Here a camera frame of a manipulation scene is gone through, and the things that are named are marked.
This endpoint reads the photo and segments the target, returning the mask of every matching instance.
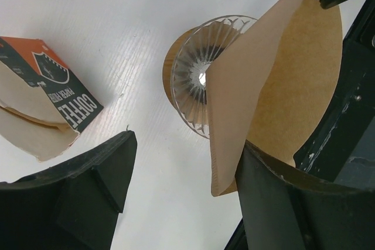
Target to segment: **folded paper filter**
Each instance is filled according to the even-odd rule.
[[[244,143],[295,165],[325,113],[342,55],[339,7],[279,0],[206,73],[212,195],[236,190]]]

